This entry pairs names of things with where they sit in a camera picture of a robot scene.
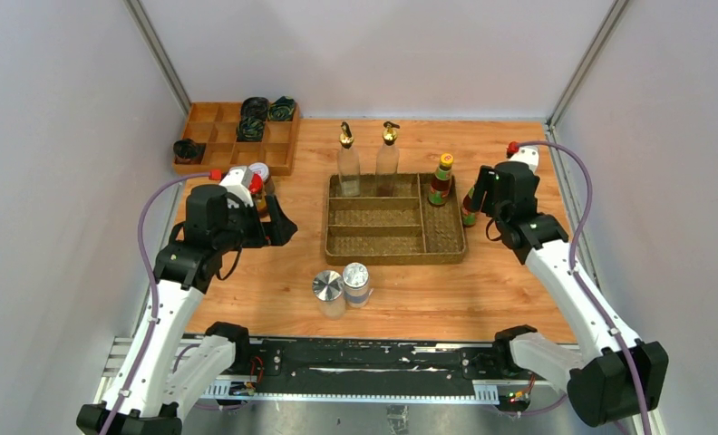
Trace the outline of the white-lid sauce jar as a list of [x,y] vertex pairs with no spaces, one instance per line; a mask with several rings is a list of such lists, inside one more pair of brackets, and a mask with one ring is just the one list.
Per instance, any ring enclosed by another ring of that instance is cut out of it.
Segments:
[[248,167],[255,174],[258,174],[258,176],[263,180],[266,193],[274,196],[276,194],[276,185],[272,178],[269,166],[263,162],[254,162]]

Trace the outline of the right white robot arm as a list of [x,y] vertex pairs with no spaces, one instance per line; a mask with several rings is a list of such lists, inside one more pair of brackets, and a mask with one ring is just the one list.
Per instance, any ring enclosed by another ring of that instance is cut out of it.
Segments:
[[519,161],[483,166],[472,205],[490,218],[509,248],[554,299],[578,349],[551,342],[522,325],[501,331],[492,365],[504,378],[534,372],[565,393],[590,427],[649,414],[659,404],[669,358],[659,342],[647,343],[629,327],[571,251],[558,220],[538,210],[539,176]]

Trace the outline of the brownish glass oil bottle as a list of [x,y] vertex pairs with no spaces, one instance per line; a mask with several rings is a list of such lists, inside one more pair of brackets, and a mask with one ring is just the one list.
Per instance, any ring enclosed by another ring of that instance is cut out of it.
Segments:
[[400,126],[392,121],[383,124],[383,145],[376,157],[376,193],[379,197],[391,197],[399,164],[399,150],[396,146]]

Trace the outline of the clear oil bottle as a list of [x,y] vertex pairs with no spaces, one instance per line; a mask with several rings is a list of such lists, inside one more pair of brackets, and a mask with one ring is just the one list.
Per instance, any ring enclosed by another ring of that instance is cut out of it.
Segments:
[[361,193],[361,167],[358,152],[354,148],[354,135],[347,121],[341,123],[337,165],[340,189],[343,197],[358,197]]

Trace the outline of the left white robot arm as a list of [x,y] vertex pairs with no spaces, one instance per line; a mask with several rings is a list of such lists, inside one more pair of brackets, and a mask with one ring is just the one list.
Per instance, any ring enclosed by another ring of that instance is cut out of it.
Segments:
[[245,372],[252,363],[247,328],[216,322],[186,362],[176,363],[185,328],[213,279],[221,280],[225,254],[281,247],[297,231],[275,196],[268,219],[254,201],[220,185],[199,185],[186,201],[154,263],[145,264],[150,297],[141,324],[111,388],[76,418],[84,434],[180,434],[200,395],[223,371]]

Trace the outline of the dark coiled item middle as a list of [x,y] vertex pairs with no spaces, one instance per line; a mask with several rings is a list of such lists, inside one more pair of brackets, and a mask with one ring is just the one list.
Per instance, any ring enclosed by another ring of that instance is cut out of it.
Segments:
[[256,117],[242,118],[236,129],[237,142],[261,142],[265,124],[264,121]]

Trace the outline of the woven wicker divided tray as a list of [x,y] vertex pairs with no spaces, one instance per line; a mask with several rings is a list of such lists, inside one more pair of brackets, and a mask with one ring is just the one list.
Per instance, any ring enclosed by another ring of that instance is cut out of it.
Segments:
[[463,261],[468,242],[461,224],[458,180],[442,206],[428,201],[432,174],[400,173],[390,197],[376,195],[375,175],[363,174],[360,195],[342,195],[329,178],[325,203],[326,263],[346,266],[448,265]]

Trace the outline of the left silver-lid spice jar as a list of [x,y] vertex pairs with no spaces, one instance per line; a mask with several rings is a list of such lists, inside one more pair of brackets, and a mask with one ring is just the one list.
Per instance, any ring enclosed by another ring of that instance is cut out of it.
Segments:
[[346,311],[344,299],[344,280],[334,270],[319,272],[312,283],[312,291],[323,315],[330,319],[339,319]]

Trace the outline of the wooden compartment tray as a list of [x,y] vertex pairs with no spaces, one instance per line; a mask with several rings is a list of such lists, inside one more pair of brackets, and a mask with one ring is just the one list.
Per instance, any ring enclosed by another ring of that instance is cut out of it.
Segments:
[[184,175],[262,162],[275,176],[291,175],[300,128],[299,105],[294,105],[293,114],[287,121],[265,121],[260,140],[240,141],[238,125],[242,105],[241,101],[192,104],[182,137],[197,142],[203,151],[191,161],[174,156],[174,171]]

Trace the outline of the black coiled item top-middle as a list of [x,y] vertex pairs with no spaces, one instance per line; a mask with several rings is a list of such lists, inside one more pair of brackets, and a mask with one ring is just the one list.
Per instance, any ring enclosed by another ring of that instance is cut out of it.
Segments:
[[266,97],[249,97],[245,99],[240,107],[241,119],[258,119],[266,121],[269,108],[269,99]]

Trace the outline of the yellow-cap sauce bottle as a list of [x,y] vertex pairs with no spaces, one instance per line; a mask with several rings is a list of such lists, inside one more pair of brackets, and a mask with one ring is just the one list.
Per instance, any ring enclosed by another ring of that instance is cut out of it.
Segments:
[[473,193],[474,187],[471,187],[461,201],[461,223],[464,227],[473,227],[478,220],[478,212],[471,207]]
[[441,207],[451,192],[451,169],[454,157],[450,153],[440,156],[437,169],[433,172],[427,199],[432,206]]

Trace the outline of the black coiled item outside tray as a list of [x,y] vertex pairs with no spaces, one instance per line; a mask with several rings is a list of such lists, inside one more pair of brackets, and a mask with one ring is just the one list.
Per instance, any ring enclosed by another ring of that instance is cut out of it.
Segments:
[[177,140],[172,145],[174,162],[177,164],[200,164],[206,149],[205,143],[193,139]]

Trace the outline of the red-lid sauce jar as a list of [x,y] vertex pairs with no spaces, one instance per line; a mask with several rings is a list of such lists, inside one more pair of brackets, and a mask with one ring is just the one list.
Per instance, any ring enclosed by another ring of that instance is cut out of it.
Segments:
[[268,215],[268,207],[265,184],[263,179],[257,173],[253,174],[248,189],[255,202],[258,215],[262,218],[266,217]]

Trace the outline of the green coiled item top-right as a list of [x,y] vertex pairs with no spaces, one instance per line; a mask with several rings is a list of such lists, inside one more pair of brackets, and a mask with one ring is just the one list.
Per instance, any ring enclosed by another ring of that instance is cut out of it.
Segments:
[[281,96],[268,106],[267,119],[275,122],[292,121],[295,117],[296,101],[289,96]]

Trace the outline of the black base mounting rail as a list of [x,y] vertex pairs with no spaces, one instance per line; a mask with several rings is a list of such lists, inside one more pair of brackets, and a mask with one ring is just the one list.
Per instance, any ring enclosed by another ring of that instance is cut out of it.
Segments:
[[493,343],[254,337],[223,399],[502,402],[538,376]]

